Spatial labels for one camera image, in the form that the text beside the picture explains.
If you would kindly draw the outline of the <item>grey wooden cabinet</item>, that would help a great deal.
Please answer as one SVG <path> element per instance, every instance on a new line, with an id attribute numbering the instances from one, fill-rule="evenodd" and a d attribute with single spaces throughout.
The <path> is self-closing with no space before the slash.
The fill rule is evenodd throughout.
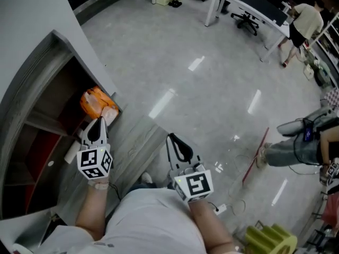
<path id="1" fill-rule="evenodd" d="M 19 68 L 0 102 L 0 220 L 57 204 L 64 156 L 90 119 L 80 99 L 94 86 L 100 81 L 56 32 Z"/>

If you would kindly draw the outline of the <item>red long stick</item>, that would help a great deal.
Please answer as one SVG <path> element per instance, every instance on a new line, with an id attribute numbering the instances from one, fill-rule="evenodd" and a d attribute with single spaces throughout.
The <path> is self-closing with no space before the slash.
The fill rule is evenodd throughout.
<path id="1" fill-rule="evenodd" d="M 251 160 L 251 162 L 250 162 L 250 164 L 249 164 L 249 167 L 247 168 L 247 170 L 246 170 L 246 172 L 245 172 L 245 175 L 244 175 L 243 178 L 242 178 L 242 185 L 243 185 L 243 186 L 244 186 L 244 184 L 245 184 L 245 182 L 246 182 L 246 179 L 247 179 L 247 177 L 248 177 L 248 175 L 249 175 L 249 173 L 250 173 L 250 171 L 251 171 L 253 165 L 254 165 L 255 162 L 256 162 L 256 158 L 257 158 L 257 156 L 258 156 L 259 150 L 260 150 L 260 148 L 261 148 L 261 147 L 263 146 L 263 144 L 264 144 L 264 141 L 265 141 L 266 136 L 267 136 L 267 134 L 268 134 L 268 132 L 269 132 L 269 129 L 270 129 L 269 127 L 266 128 L 266 130 L 265 130 L 265 132 L 264 132 L 264 136 L 262 137 L 262 140 L 261 140 L 261 142 L 260 142 L 260 145 L 259 145 L 259 147 L 258 147 L 258 149 L 257 149 L 257 151 L 256 151 L 256 153 L 255 153 L 255 156 L 254 156 L 254 158 Z"/>

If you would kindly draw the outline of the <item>long white office desk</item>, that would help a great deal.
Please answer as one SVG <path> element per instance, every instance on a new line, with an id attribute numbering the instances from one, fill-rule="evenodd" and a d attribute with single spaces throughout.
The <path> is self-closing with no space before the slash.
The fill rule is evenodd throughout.
<path id="1" fill-rule="evenodd" d="M 221 9 L 217 8 L 217 1 L 218 0 L 212 0 L 209 6 L 209 11 L 205 20 L 204 25 L 208 27 L 211 23 L 211 20 L 216 17 L 219 17 L 219 14 L 221 12 Z M 254 17 L 258 18 L 260 21 L 263 21 L 266 25 L 268 25 L 273 31 L 278 31 L 280 36 L 278 39 L 271 45 L 271 47 L 266 49 L 266 53 L 260 57 L 260 61 L 264 62 L 267 60 L 267 58 L 270 56 L 270 54 L 277 48 L 280 41 L 283 40 L 284 37 L 289 36 L 289 23 L 287 20 L 281 25 L 278 26 L 274 21 L 269 20 L 266 16 L 264 16 L 262 13 L 258 12 L 257 10 L 253 9 L 252 7 L 248 6 L 247 4 L 241 2 L 240 0 L 221 0 L 222 2 L 228 1 L 230 3 L 233 3 L 237 5 L 239 8 L 249 12 Z"/>

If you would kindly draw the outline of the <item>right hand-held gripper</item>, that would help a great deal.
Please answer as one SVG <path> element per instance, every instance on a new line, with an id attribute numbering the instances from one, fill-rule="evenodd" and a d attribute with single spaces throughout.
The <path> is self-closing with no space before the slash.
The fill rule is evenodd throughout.
<path id="1" fill-rule="evenodd" d="M 192 148 L 181 136 L 168 134 L 166 148 L 171 164 L 169 182 L 184 202 L 195 202 L 214 192 L 211 171 L 199 156 L 193 157 Z"/>

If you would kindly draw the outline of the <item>red white checkered cloth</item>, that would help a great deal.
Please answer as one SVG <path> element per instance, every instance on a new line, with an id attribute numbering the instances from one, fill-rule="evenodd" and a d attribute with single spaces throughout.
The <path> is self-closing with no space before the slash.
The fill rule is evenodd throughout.
<path id="1" fill-rule="evenodd" d="M 339 88 L 333 88 L 327 92 L 324 96 L 324 99 L 329 105 L 339 108 Z"/>

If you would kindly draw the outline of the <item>white paper roll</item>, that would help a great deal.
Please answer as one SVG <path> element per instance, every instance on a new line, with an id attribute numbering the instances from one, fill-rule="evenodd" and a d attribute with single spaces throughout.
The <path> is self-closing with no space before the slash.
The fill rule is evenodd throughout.
<path id="1" fill-rule="evenodd" d="M 75 140 L 64 156 L 65 162 L 67 162 L 68 164 L 71 164 L 74 158 L 76 157 L 77 152 L 80 150 L 80 148 L 81 148 L 81 144 Z"/>

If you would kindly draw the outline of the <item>person's right forearm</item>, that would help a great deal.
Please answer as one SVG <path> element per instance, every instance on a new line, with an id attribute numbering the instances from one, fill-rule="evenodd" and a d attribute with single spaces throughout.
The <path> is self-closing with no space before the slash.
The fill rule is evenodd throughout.
<path id="1" fill-rule="evenodd" d="M 208 254 L 236 252 L 233 237 L 206 200 L 191 202 L 189 208 Z"/>

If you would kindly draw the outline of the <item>white storage rack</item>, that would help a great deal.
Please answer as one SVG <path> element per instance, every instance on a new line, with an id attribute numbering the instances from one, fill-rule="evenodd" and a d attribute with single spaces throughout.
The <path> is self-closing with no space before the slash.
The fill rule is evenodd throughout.
<path id="1" fill-rule="evenodd" d="M 308 49 L 314 51 L 315 57 L 328 65 L 331 83 L 339 87 L 339 12 L 324 25 Z"/>

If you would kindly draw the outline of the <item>person's left forearm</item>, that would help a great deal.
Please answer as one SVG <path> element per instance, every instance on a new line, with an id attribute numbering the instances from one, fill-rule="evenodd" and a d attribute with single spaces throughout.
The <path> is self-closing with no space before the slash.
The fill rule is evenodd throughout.
<path id="1" fill-rule="evenodd" d="M 86 197 L 77 216 L 75 226 L 89 233 L 94 241 L 100 240 L 105 231 L 107 189 L 88 185 Z"/>

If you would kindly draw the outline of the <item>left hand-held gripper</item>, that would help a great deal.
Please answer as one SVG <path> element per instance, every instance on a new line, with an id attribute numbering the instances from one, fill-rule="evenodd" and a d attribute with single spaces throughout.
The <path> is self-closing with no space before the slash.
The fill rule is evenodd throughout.
<path id="1" fill-rule="evenodd" d="M 113 157 L 110 154 L 111 146 L 107 144 L 107 141 L 108 129 L 104 117 L 94 119 L 84 129 L 82 144 L 76 159 L 77 168 L 86 179 L 108 177 Z"/>

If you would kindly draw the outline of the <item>person's white shirt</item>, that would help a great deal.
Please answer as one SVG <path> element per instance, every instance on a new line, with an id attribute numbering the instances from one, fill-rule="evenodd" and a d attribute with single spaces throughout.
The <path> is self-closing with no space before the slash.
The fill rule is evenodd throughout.
<path id="1" fill-rule="evenodd" d="M 174 190 L 137 189 L 125 196 L 98 241 L 58 226 L 36 254 L 206 254 L 187 203 Z"/>

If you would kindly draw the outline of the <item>black desk partition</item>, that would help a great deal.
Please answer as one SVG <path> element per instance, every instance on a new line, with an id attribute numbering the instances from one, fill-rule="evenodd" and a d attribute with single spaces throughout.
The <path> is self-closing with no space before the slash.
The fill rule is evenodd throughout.
<path id="1" fill-rule="evenodd" d="M 286 13 L 282 12 L 276 6 L 267 0 L 240 0 L 258 12 L 262 13 L 269 20 L 274 21 L 278 26 L 281 26 L 287 19 Z"/>

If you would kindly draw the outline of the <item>orange plastic bag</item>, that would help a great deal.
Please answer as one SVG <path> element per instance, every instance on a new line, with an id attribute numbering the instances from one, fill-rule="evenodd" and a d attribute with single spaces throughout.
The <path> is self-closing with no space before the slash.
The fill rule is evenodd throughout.
<path id="1" fill-rule="evenodd" d="M 80 99 L 80 105 L 91 119 L 101 116 L 109 126 L 119 114 L 119 108 L 98 86 L 88 89 Z"/>

